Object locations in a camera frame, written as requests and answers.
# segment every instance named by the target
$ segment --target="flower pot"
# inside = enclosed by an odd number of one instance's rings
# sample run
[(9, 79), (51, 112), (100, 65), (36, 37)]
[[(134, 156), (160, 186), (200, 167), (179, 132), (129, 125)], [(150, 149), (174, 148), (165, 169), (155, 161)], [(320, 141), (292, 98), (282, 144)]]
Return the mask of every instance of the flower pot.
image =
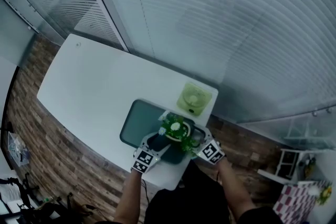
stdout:
[[(183, 122), (183, 126), (185, 126), (187, 128), (187, 134), (185, 136), (186, 137), (190, 136), (190, 130), (191, 130), (190, 125), (186, 122)], [(181, 139), (173, 138), (173, 137), (171, 137), (170, 135), (167, 135), (167, 134), (165, 136), (167, 138), (169, 138), (170, 140), (175, 141), (175, 142), (181, 142), (182, 141)]]

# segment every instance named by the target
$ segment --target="white flower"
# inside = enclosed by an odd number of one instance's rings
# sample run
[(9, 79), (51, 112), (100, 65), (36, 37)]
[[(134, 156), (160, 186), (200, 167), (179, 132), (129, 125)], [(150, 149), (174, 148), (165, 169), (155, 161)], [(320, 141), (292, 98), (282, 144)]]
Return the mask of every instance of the white flower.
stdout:
[(169, 111), (166, 110), (165, 112), (163, 112), (163, 114), (159, 117), (159, 121), (164, 121), (167, 117), (167, 115), (169, 114)]
[(177, 131), (180, 128), (180, 124), (178, 122), (175, 122), (172, 124), (172, 126), (170, 126), (170, 129), (172, 129), (173, 131)]
[(165, 133), (166, 133), (166, 128), (161, 127), (161, 128), (159, 129), (159, 135), (164, 135)]

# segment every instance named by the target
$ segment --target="forearm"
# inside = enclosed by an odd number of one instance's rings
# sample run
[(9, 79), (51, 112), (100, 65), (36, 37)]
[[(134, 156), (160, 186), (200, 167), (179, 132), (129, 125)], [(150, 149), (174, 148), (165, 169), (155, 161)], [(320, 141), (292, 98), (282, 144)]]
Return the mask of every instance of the forearm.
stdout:
[(223, 158), (217, 163), (217, 168), (222, 180), (227, 203), (236, 221), (238, 221), (244, 212), (256, 208), (256, 206), (253, 204), (249, 193), (236, 176), (226, 158)]
[(115, 222), (122, 224), (138, 223), (140, 215), (141, 176), (142, 174), (135, 169), (131, 171), (116, 209)]

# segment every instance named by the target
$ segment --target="brown wood plank floor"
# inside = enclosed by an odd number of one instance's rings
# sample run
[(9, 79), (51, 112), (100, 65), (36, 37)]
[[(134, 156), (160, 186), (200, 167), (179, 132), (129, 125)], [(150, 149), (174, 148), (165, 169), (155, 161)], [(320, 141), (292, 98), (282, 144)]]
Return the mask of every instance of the brown wood plank floor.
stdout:
[[(20, 69), (8, 103), (6, 121), (11, 121), (15, 133), (26, 142), (30, 153), (30, 164), (15, 167), (19, 177), (30, 173), (33, 184), (39, 185), (43, 197), (65, 197), (73, 193), (72, 201), (78, 206), (90, 204), (99, 208), (110, 220), (122, 195), (123, 183), (128, 172), (92, 151), (62, 126), (38, 102), (36, 95), (59, 47), (39, 36), (35, 40), (26, 65)], [(279, 144), (260, 135), (240, 130), (212, 116), (208, 127), (220, 140), (228, 160), (244, 182), (255, 203), (272, 206), (277, 200), (281, 185), (271, 182), (256, 171), (258, 168), (275, 169), (279, 157)], [(3, 148), (7, 148), (5, 135)], [(201, 170), (213, 179), (217, 171), (202, 162)], [(157, 189), (148, 186), (151, 199)], [(144, 191), (141, 198), (143, 222), (147, 207)], [(85, 223), (103, 220), (94, 212)]]

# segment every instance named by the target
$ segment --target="checkered tablecloth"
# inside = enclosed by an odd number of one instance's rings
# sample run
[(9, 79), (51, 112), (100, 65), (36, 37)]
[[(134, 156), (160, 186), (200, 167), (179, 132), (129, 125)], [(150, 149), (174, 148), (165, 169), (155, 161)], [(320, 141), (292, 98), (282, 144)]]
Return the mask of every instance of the checkered tablecloth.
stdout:
[(327, 181), (316, 181), (304, 185), (284, 185), (273, 210), (284, 224), (300, 224), (305, 221), (314, 208), (317, 196), (308, 194), (311, 186), (324, 188)]

